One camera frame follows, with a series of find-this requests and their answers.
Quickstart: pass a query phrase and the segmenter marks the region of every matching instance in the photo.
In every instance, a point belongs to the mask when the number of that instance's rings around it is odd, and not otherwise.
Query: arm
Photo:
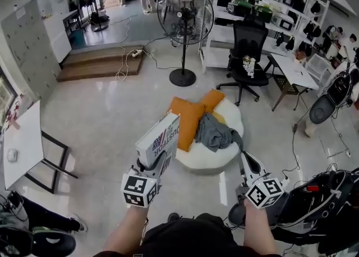
[[[128,255],[139,247],[147,213],[148,208],[131,206],[119,226],[107,239],[104,251]]]
[[[274,237],[271,234],[265,209],[257,209],[245,199],[246,229],[244,245],[258,254],[276,254]]]

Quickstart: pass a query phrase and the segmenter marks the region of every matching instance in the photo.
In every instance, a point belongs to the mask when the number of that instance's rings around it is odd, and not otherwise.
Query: standing fan
[[[190,86],[195,83],[196,75],[185,68],[186,49],[204,40],[211,31],[212,4],[210,0],[165,0],[157,14],[172,45],[173,41],[183,44],[182,68],[172,71],[169,80],[177,86]]]

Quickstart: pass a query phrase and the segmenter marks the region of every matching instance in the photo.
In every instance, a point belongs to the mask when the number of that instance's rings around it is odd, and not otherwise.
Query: fan base
[[[172,71],[169,74],[169,80],[171,83],[177,86],[190,86],[196,82],[196,75],[193,71],[184,69],[184,75],[182,69]]]

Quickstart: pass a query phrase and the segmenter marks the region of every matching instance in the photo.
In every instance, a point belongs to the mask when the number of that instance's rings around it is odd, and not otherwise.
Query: black shirt
[[[95,255],[95,257],[122,256],[110,251]],[[149,230],[142,245],[130,256],[259,257],[260,255],[249,247],[238,246],[233,239],[231,230],[225,227],[223,222],[220,224],[213,220],[182,218]],[[269,256],[279,257],[279,255],[267,255],[267,257]]]

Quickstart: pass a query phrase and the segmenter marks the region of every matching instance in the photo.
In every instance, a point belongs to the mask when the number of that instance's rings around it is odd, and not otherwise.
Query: black office chair
[[[259,100],[259,95],[249,86],[264,86],[268,84],[268,78],[262,70],[258,62],[262,53],[264,41],[268,35],[268,29],[263,22],[255,18],[245,19],[244,21],[236,21],[233,24],[234,29],[234,49],[230,50],[227,77],[233,77],[235,82],[217,85],[217,89],[221,86],[237,86],[240,89],[238,95],[239,106],[241,102],[242,89],[246,89]],[[250,56],[256,59],[254,66],[254,78],[252,79],[247,71],[243,68],[243,57]]]

